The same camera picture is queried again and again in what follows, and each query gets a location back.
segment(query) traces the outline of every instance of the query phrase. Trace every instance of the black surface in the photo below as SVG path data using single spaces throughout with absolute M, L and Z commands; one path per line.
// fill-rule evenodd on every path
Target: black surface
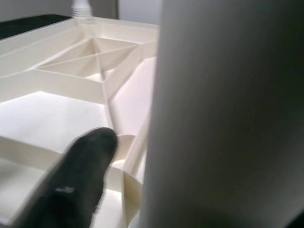
M 14 228 L 89 228 L 103 193 L 117 136 L 98 128 L 77 139 L 12 225 Z
M 51 25 L 71 17 L 56 14 L 21 18 L 0 23 L 0 39 L 12 37 L 47 25 Z

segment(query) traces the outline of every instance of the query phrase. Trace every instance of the white wall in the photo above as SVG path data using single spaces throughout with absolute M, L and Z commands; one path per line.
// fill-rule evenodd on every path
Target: white wall
M 94 16 L 115 18 L 115 0 L 90 0 Z M 71 16 L 72 0 L 0 0 L 0 21 L 42 14 Z
M 119 19 L 159 24 L 163 0 L 119 0 Z

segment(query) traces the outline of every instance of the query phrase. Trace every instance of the gray tube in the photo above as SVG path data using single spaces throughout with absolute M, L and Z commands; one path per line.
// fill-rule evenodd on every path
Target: gray tube
M 141 228 L 304 208 L 304 1 L 164 1 Z

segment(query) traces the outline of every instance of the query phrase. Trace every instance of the white cylinder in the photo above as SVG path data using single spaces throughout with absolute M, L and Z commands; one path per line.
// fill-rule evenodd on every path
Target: white cylinder
M 165 0 L 141 228 L 284 228 L 304 207 L 303 0 Z
M 72 12 L 74 18 L 87 19 L 92 17 L 89 0 L 73 0 Z

